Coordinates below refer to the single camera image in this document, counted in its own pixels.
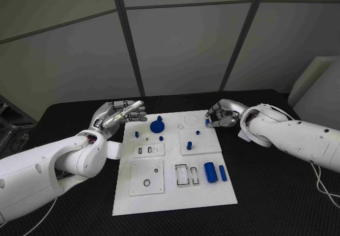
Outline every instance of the circular hole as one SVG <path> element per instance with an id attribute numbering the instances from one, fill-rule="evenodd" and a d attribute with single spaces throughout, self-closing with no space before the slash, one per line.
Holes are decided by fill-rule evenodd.
<path id="1" fill-rule="evenodd" d="M 144 180 L 144 186 L 147 187 L 149 185 L 150 185 L 150 180 L 146 179 L 146 180 Z"/>

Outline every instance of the table surface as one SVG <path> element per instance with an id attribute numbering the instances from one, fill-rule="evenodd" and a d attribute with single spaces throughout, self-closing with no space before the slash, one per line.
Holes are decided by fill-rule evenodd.
<path id="1" fill-rule="evenodd" d="M 209 109 L 224 98 L 248 106 L 270 103 L 299 118 L 274 90 L 127 99 L 143 100 L 147 113 L 156 114 Z M 26 149 L 65 139 L 87 129 L 93 114 L 106 101 L 52 105 L 31 135 Z M 120 161 L 107 159 L 98 176 L 58 198 L 54 210 L 31 236 L 340 235 L 340 209 L 316 189 L 310 164 L 276 147 L 265 148 L 245 142 L 238 138 L 240 129 L 240 126 L 216 129 L 237 205 L 111 216 Z M 110 140 L 123 142 L 123 135 L 124 127 Z M 323 169 L 323 182 L 332 192 L 339 192 L 337 173 Z M 23 235 L 44 218 L 51 205 L 10 221 L 0 229 L 0 235 Z"/>

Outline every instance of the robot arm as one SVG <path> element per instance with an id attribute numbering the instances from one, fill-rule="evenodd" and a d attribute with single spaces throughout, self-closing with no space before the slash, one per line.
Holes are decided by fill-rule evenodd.
<path id="1" fill-rule="evenodd" d="M 276 147 L 304 161 L 340 172 L 340 131 L 301 120 L 288 120 L 284 111 L 270 105 L 247 107 L 222 99 L 208 111 L 219 121 L 209 126 L 234 126 L 241 121 L 240 137 L 264 147 Z"/>
<path id="2" fill-rule="evenodd" d="M 146 121 L 142 101 L 106 103 L 88 130 L 0 160 L 0 224 L 26 215 L 120 159 L 123 144 L 107 141 L 120 123 Z M 74 175 L 58 179 L 55 168 Z"/>

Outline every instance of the gray wall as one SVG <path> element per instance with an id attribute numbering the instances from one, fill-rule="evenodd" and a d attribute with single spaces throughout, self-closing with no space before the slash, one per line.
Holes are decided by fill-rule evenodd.
<path id="1" fill-rule="evenodd" d="M 339 3 L 261 3 L 225 90 L 290 92 L 314 56 L 340 53 Z M 126 0 L 146 95 L 219 89 L 250 6 Z M 33 119 L 55 103 L 140 96 L 114 0 L 6 0 L 0 20 L 0 95 Z"/>

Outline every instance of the black table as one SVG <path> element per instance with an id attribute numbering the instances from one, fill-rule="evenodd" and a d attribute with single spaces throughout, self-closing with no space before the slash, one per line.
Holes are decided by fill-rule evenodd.
<path id="1" fill-rule="evenodd" d="M 248 106 L 260 103 L 284 109 L 299 118 L 274 90 L 212 92 L 127 98 L 143 100 L 147 113 L 209 109 L 219 99 Z M 26 149 L 74 136 L 88 128 L 106 100 L 52 105 L 31 136 Z M 98 176 L 59 197 L 54 210 L 31 235 L 340 235 L 340 209 L 316 189 L 307 162 L 276 147 L 264 148 L 238 138 L 240 126 L 218 128 L 218 139 L 238 198 L 237 205 L 111 216 L 120 162 L 107 160 Z M 123 142 L 124 127 L 111 141 Z M 332 192 L 340 175 L 323 170 Z M 0 229 L 0 235 L 23 235 L 45 216 L 49 203 Z"/>

